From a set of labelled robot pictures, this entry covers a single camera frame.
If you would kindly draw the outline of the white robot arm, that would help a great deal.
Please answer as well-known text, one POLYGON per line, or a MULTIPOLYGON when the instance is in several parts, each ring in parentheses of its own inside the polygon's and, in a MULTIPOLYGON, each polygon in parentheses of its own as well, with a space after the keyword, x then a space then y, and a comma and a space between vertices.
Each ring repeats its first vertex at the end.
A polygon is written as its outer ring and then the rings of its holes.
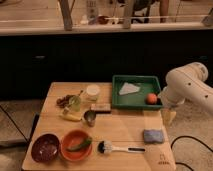
POLYGON ((208 75, 207 67, 200 62, 174 68, 166 74, 166 86, 158 94, 163 105, 161 115, 165 125, 172 123, 176 116, 175 108, 186 99, 213 115, 213 87, 205 83, 208 75))

